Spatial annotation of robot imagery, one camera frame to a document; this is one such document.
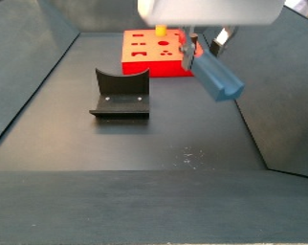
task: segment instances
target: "red shape sorter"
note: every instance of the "red shape sorter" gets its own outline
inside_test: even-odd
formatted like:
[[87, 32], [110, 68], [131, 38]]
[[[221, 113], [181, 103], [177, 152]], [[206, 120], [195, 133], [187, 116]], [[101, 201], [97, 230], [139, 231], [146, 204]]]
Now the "red shape sorter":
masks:
[[189, 77], [190, 71], [181, 67], [178, 30], [167, 30], [157, 36], [154, 30], [130, 30], [123, 33], [122, 72], [141, 73], [149, 68], [150, 77]]

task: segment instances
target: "black bracket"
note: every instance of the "black bracket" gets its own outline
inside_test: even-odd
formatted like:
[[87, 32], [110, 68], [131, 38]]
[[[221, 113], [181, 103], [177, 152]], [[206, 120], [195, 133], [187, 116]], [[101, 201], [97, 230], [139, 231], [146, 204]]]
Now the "black bracket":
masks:
[[107, 119], [149, 118], [149, 69], [114, 76], [95, 69], [99, 87], [97, 109], [89, 113]]

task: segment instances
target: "gray wall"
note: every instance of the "gray wall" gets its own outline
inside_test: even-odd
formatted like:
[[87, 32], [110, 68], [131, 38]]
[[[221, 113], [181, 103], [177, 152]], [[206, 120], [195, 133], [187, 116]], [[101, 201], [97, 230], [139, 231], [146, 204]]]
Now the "gray wall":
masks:
[[77, 34], [46, 0], [0, 1], [0, 135]]
[[221, 59], [246, 83], [237, 103], [267, 167], [308, 175], [308, 19], [283, 8], [239, 28]]
[[137, 0], [49, 0], [83, 33], [143, 29]]

